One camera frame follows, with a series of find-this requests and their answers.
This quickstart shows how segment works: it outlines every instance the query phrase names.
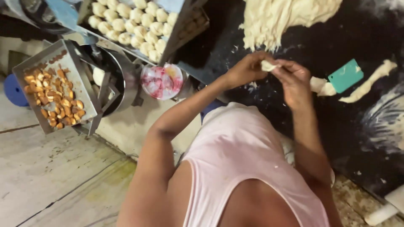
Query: pink sleeveless shirt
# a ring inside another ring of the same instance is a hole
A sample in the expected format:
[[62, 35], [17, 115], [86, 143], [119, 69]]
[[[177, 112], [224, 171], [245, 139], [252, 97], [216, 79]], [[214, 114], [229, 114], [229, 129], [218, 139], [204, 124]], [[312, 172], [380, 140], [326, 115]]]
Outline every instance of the pink sleeveless shirt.
[[217, 226], [231, 192], [259, 179], [289, 205], [302, 227], [329, 227], [320, 199], [284, 158], [278, 134], [256, 107], [229, 103], [208, 113], [183, 160], [192, 168], [184, 227]]

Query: person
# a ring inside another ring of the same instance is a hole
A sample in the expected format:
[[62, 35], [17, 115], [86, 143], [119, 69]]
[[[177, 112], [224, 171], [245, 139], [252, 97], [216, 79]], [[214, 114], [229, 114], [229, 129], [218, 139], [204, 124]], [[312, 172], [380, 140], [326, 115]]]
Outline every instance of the person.
[[[265, 78], [263, 60], [277, 66], [271, 73], [292, 111], [295, 168], [256, 107], [229, 103], [206, 114], [176, 169], [174, 137], [225, 90]], [[147, 133], [117, 226], [341, 227], [310, 77], [296, 62], [256, 52], [166, 111]]]

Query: hand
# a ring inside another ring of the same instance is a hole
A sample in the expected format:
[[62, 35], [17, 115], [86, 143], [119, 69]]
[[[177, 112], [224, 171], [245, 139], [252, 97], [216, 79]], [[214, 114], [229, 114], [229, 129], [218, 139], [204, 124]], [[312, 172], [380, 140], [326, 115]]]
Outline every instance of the hand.
[[294, 61], [276, 60], [279, 67], [271, 73], [282, 83], [285, 102], [294, 114], [313, 109], [310, 71]]
[[250, 82], [264, 79], [268, 73], [261, 70], [261, 61], [275, 63], [272, 56], [264, 51], [248, 54], [222, 77], [225, 78], [228, 89], [233, 89]]

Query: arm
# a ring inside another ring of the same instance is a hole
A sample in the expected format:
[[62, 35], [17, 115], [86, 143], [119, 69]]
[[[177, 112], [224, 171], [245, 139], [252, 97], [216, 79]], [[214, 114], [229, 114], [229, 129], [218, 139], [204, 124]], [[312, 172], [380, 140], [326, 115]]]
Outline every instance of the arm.
[[173, 176], [174, 158], [171, 141], [219, 94], [252, 81], [263, 79], [262, 60], [274, 61], [265, 52], [247, 55], [226, 74], [195, 95], [166, 111], [147, 132], [136, 172], [119, 213], [117, 226], [167, 226], [164, 205], [168, 182]]
[[330, 225], [342, 227], [331, 192], [331, 166], [320, 141], [310, 90], [310, 72], [292, 61], [277, 60], [272, 71], [282, 83], [285, 102], [293, 114], [295, 164], [310, 189], [326, 209]]

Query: teal dough scraper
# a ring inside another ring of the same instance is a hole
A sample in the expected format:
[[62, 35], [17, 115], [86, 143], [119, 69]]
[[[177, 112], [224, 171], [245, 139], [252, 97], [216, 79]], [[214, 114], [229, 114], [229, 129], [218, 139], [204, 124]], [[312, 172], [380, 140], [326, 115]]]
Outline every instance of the teal dough scraper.
[[350, 60], [344, 66], [333, 72], [328, 79], [334, 86], [337, 93], [342, 93], [350, 86], [363, 78], [363, 72], [355, 59]]

